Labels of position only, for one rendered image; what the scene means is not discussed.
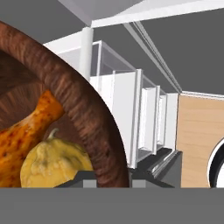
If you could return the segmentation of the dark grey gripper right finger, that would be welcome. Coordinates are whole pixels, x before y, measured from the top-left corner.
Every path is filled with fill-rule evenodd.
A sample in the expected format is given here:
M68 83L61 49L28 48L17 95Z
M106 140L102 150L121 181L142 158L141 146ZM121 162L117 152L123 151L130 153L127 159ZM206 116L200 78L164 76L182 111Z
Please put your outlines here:
M152 188L152 187L172 188L172 185L154 179L152 175L147 173L131 171L129 173L129 177L130 177L130 185L132 188Z

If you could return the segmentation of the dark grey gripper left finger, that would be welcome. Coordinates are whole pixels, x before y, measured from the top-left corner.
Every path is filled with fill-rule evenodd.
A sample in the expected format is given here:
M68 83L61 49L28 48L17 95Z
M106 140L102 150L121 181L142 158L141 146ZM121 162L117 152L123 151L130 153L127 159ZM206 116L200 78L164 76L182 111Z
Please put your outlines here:
M79 171L73 180L69 180L59 187L96 188L95 173L93 171Z

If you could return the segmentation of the brown wooden bowl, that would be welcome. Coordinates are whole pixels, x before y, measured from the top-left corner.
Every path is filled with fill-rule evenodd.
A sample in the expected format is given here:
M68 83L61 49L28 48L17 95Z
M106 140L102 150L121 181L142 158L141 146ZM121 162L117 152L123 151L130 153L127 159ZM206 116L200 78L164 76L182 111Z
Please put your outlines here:
M46 47L1 21L0 50L33 72L62 104L90 156L97 185L128 187L129 173L119 129L89 82Z

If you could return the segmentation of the yellow squash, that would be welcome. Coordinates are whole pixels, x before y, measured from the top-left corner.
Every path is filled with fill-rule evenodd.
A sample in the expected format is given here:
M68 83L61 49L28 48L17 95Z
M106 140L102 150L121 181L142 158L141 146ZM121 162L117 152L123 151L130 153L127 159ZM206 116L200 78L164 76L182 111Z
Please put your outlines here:
M73 180L78 171L93 170L87 152L77 143L57 138L57 131L53 129L26 156L20 171L23 188L54 188Z

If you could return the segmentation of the orange chicken drumstick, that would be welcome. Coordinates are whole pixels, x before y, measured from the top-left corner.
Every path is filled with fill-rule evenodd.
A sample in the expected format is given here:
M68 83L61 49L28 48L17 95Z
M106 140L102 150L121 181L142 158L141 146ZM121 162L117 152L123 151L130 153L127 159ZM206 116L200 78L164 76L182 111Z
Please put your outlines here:
M30 150L48 127L64 115L64 109L50 90L38 99L37 107L25 119L0 130L0 187L20 187L20 170Z

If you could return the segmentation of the white round plate black rim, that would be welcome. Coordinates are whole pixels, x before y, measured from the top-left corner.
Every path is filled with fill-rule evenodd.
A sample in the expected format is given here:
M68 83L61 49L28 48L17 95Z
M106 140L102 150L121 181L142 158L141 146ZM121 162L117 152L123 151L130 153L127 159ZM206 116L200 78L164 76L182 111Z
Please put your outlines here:
M217 186L218 174L224 164L224 137L215 145L208 159L206 168L206 178L209 186Z

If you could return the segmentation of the light wooden cupboard panel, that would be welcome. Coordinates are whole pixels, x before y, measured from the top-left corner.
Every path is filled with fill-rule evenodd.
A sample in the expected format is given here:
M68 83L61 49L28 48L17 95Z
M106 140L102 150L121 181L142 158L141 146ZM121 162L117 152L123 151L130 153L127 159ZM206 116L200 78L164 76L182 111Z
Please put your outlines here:
M178 98L177 149L183 152L182 187L209 187L207 164L224 137L224 101Z

